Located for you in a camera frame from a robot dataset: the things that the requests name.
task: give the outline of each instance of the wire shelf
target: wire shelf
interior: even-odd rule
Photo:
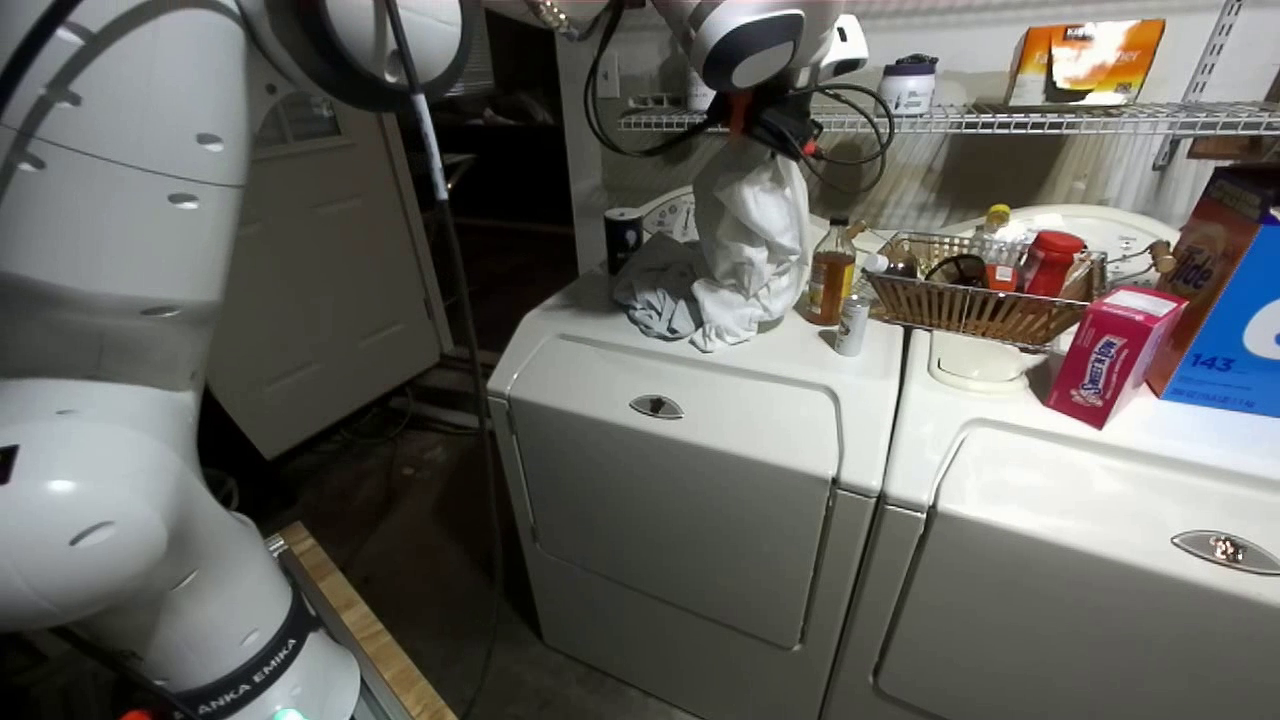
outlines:
[[[684,132],[696,112],[628,112],[624,132]],[[824,132],[868,132],[860,116],[816,116]],[[1280,136],[1280,104],[1128,104],[1128,108],[964,108],[936,104],[896,132],[948,136]]]

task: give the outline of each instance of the pink box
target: pink box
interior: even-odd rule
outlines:
[[[1180,316],[1180,296],[1144,288],[1120,288],[1092,300],[1064,368],[1052,380],[1048,408],[1104,428],[1136,384],[1144,384],[1148,364]]]

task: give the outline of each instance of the white washing machine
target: white washing machine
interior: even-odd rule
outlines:
[[[528,312],[488,392],[544,640],[700,716],[816,716],[900,352],[888,324],[840,356],[788,316],[700,356],[600,276]]]
[[[1280,420],[1140,392],[1096,432],[1024,364],[908,340],[824,716],[1280,716]]]

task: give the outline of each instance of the wicker basket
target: wicker basket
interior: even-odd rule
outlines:
[[[940,260],[984,256],[984,248],[972,236],[916,232],[888,240],[880,256],[924,268],[920,276],[932,276]],[[1068,296],[988,292],[868,268],[864,280],[876,288],[872,312],[888,324],[944,328],[1020,348],[1044,348],[1048,340],[1056,340],[1084,316],[1092,296],[1088,280],[1072,284]]]

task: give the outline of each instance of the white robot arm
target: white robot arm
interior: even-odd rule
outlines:
[[[576,32],[604,0],[488,8]],[[720,92],[808,80],[836,28],[836,0],[660,12]],[[392,108],[452,84],[472,20],[472,0],[0,4],[0,632],[76,628],[184,716],[352,712],[356,660],[200,480],[204,360],[280,84]]]

